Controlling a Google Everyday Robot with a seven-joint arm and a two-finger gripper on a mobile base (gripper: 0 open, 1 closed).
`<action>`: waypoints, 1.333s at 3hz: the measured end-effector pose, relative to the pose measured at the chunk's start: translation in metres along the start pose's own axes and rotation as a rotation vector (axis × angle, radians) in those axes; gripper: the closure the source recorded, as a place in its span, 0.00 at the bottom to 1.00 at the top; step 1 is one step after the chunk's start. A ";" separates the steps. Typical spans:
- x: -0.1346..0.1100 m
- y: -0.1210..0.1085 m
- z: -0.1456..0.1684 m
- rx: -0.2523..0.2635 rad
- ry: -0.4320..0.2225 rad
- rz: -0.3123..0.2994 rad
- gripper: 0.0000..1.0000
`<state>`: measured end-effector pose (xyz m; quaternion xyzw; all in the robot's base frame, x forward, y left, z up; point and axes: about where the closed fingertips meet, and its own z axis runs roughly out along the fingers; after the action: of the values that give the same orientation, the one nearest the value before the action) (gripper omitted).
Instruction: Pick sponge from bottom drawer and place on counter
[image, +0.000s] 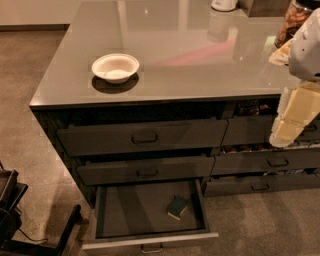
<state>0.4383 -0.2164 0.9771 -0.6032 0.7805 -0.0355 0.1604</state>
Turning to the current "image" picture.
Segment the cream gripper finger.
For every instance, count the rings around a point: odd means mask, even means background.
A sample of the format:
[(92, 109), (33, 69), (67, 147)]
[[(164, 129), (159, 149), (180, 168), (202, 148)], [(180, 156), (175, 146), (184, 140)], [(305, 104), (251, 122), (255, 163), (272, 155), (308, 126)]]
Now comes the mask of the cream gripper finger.
[(269, 57), (269, 62), (278, 66), (288, 65), (291, 44), (292, 39), (288, 40), (284, 45), (282, 45), (279, 49), (272, 53)]
[(279, 101), (269, 143), (287, 147), (320, 113), (320, 84), (302, 81), (294, 88), (285, 88)]

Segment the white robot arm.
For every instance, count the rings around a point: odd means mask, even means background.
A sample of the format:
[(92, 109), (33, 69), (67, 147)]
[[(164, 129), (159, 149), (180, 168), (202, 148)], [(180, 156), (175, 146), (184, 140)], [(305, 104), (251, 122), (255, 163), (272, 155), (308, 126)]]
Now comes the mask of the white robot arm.
[(269, 57), (269, 62), (287, 64), (289, 73), (300, 79), (294, 89), (284, 88), (269, 137), (272, 146), (287, 147), (320, 113), (320, 8)]

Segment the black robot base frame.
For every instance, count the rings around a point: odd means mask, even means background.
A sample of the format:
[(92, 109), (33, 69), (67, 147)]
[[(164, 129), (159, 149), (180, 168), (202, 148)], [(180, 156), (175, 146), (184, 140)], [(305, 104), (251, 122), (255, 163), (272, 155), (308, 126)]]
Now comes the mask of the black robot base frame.
[(56, 247), (42, 245), (46, 239), (33, 240), (21, 230), (17, 205), (28, 189), (18, 182), (16, 170), (6, 170), (0, 163), (0, 256), (62, 256), (76, 224), (82, 220), (81, 206), (76, 205)]

